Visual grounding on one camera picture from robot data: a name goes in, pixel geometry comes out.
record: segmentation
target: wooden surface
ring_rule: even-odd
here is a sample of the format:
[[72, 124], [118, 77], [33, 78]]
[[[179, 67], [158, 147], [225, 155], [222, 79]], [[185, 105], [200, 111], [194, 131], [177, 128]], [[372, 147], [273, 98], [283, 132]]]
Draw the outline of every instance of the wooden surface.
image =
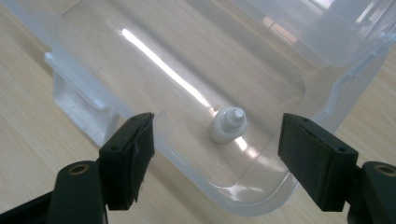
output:
[[[51, 98], [48, 51], [0, 7], [0, 213], [53, 188], [67, 164], [95, 160], [97, 147]], [[336, 133], [365, 161], [396, 163], [396, 46]], [[127, 212], [110, 223], [346, 223], [344, 213], [322, 213], [301, 187], [274, 212], [237, 217], [210, 202], [159, 153]]]

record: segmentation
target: white plastic object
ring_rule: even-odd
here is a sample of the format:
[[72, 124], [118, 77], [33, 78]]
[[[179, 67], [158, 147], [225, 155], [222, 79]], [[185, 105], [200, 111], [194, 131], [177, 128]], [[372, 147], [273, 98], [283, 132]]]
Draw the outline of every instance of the white plastic object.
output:
[[222, 144], [242, 136], [247, 130], [245, 111], [238, 107], [224, 107], [215, 116], [210, 128], [213, 139]]
[[[246, 13], [235, 2], [269, 13]], [[336, 7], [342, 2], [361, 4]], [[395, 37], [395, 1], [388, 0], [0, 3], [52, 49], [45, 59], [54, 70], [54, 98], [90, 138], [105, 142], [117, 117], [159, 115], [156, 150], [214, 203], [241, 216], [277, 209], [297, 186], [277, 156], [283, 113], [334, 132]], [[368, 20], [349, 35], [357, 31], [356, 14], [338, 14], [355, 9]], [[226, 105], [243, 108], [248, 126], [243, 137], [217, 144], [210, 125]]]

